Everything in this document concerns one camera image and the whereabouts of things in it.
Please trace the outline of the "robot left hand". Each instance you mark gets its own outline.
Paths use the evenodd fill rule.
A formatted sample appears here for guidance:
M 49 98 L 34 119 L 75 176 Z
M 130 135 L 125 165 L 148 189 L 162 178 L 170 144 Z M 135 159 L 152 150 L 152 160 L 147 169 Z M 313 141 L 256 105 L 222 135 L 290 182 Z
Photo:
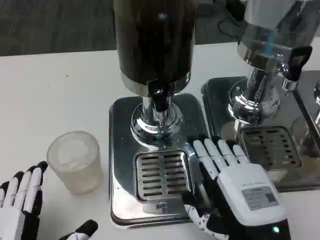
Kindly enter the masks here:
M 46 161 L 16 172 L 0 185 L 0 238 L 36 240 L 43 206 Z

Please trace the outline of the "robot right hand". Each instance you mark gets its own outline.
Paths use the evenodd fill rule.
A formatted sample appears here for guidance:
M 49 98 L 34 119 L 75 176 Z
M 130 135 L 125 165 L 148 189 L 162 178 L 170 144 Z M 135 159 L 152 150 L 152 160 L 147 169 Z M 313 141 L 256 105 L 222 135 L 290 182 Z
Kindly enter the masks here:
M 219 136 L 192 142 L 208 204 L 186 191 L 186 213 L 215 240 L 289 240 L 287 212 L 266 170 Z

